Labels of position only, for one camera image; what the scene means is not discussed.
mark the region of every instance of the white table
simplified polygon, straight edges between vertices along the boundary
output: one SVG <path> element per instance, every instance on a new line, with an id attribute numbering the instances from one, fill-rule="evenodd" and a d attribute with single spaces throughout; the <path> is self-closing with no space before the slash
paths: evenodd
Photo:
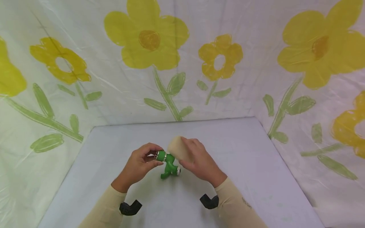
<path id="1" fill-rule="evenodd" d="M 147 142 L 167 148 L 176 135 L 198 138 L 270 228 L 324 227 L 259 121 L 238 118 L 94 128 L 39 228 L 77 227 L 133 150 Z M 216 209 L 199 201 L 205 193 L 215 196 L 207 182 L 185 169 L 161 180 L 163 170 L 155 168 L 130 188 L 126 202 L 143 206 L 121 227 L 224 227 Z"/>

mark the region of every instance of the plastic sheet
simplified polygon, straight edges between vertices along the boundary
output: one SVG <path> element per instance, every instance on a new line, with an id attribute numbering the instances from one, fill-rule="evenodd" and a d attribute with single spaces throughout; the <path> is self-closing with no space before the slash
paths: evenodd
<path id="1" fill-rule="evenodd" d="M 255 116 L 327 227 L 364 226 L 362 0 L 1 0 L 0 226 L 97 125 Z"/>

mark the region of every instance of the yellow flower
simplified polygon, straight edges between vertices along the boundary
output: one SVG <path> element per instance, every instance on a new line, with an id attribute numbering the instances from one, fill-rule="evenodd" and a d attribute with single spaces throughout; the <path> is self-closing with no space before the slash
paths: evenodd
<path id="1" fill-rule="evenodd" d="M 353 105 L 355 109 L 343 112 L 334 120 L 332 137 L 354 147 L 355 154 L 365 159 L 365 139 L 355 132 L 355 126 L 365 120 L 365 90 L 355 98 Z"/>
<path id="2" fill-rule="evenodd" d="M 124 63 L 137 69 L 177 67 L 177 50 L 189 38 L 186 24 L 173 16 L 160 16 L 156 0 L 127 0 L 127 12 L 112 11 L 104 19 L 108 37 L 123 46 Z"/>
<path id="3" fill-rule="evenodd" d="M 219 78 L 230 78 L 235 72 L 234 66 L 243 58 L 241 45 L 231 44 L 230 34 L 217 36 L 212 43 L 206 43 L 199 49 L 199 57 L 204 61 L 201 66 L 203 74 L 211 81 Z M 214 61 L 218 55 L 226 59 L 223 67 L 219 70 L 214 68 Z"/>
<path id="4" fill-rule="evenodd" d="M 27 81 L 8 57 L 5 40 L 0 36 L 0 96 L 16 96 L 27 88 Z"/>
<path id="5" fill-rule="evenodd" d="M 305 72 L 303 84 L 310 89 L 325 86 L 332 74 L 365 67 L 365 37 L 349 30 L 361 13 L 362 0 L 341 0 L 324 17 L 318 11 L 294 16 L 283 31 L 289 46 L 278 63 L 289 72 Z"/>
<path id="6" fill-rule="evenodd" d="M 45 37 L 40 39 L 41 44 L 30 46 L 30 54 L 33 57 L 46 64 L 48 70 L 60 81 L 71 85 L 79 81 L 91 81 L 91 77 L 86 73 L 86 63 L 75 52 L 62 45 L 54 38 Z M 63 58 L 70 64 L 71 72 L 61 70 L 57 63 L 57 58 Z"/>

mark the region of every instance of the black clamp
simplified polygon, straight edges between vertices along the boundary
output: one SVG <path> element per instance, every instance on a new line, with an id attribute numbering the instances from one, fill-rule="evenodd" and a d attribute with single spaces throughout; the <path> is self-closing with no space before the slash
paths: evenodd
<path id="1" fill-rule="evenodd" d="M 200 201 L 204 205 L 204 207 L 207 209 L 214 209 L 214 208 L 218 207 L 218 204 L 219 204 L 218 196 L 215 196 L 212 199 L 210 199 L 209 196 L 207 196 L 207 194 L 204 194 L 200 198 Z"/>
<path id="2" fill-rule="evenodd" d="M 132 205 L 129 205 L 127 203 L 121 203 L 119 206 L 119 210 L 122 213 L 122 215 L 126 216 L 132 216 L 138 213 L 138 211 L 141 209 L 142 204 L 138 202 L 138 200 L 135 200 Z"/>

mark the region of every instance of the arm sleeve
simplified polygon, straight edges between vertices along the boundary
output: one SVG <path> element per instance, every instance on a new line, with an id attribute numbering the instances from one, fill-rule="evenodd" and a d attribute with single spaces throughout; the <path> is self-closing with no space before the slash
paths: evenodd
<path id="1" fill-rule="evenodd" d="M 78 228 L 119 228 L 123 219 L 119 206 L 126 195 L 109 185 Z"/>
<path id="2" fill-rule="evenodd" d="M 229 178 L 215 191 L 219 198 L 219 217 L 228 228 L 267 228 Z"/>

